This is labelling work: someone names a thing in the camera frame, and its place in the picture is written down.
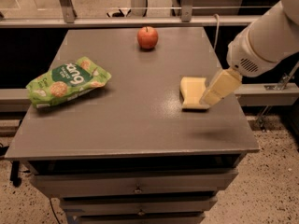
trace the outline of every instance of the chip bag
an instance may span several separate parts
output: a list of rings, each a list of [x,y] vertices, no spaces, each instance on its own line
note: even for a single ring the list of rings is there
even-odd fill
[[[62,64],[33,79],[26,88],[36,108],[58,105],[77,98],[95,88],[103,87],[111,74],[82,57],[76,63]]]

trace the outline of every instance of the white robotic hand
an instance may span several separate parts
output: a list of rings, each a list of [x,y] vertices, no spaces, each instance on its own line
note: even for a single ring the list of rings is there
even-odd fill
[[[298,51],[299,0],[280,0],[229,44],[227,62],[231,68],[228,70],[234,69],[240,76],[257,77]],[[221,83],[222,76],[226,81],[216,85],[213,80]],[[214,105],[236,90],[241,85],[241,79],[238,84],[235,82],[236,77],[225,72],[216,74],[200,103]]]

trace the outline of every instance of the drawer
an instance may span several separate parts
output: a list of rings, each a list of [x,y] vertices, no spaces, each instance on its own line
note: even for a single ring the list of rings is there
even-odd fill
[[[155,213],[204,212],[216,203],[216,197],[200,193],[104,197],[94,200],[61,201],[68,216],[146,215]]]
[[[175,214],[139,216],[79,217],[79,224],[198,224],[205,218],[204,214]]]
[[[224,190],[236,169],[95,175],[36,175],[32,184],[47,197],[88,197]]]

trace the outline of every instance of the yellow sponge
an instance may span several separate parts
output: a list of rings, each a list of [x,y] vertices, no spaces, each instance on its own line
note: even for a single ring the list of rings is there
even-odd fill
[[[202,77],[184,77],[180,81],[180,92],[184,98],[183,109],[203,109],[210,108],[209,105],[199,103],[206,90],[206,79]]]

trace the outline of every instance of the speckled floor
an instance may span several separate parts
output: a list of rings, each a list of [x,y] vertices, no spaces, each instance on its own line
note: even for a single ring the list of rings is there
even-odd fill
[[[266,117],[268,132],[263,133],[247,116],[260,145],[259,153],[249,154],[238,166],[239,175],[226,191],[217,195],[218,202],[206,212],[202,224],[299,223],[299,153],[295,137],[278,115]],[[8,145],[10,137],[1,137]],[[14,188],[9,181],[11,163],[0,161],[0,223],[58,223],[50,200],[33,188],[30,175],[22,173],[22,183]],[[61,223],[67,223],[52,199]]]

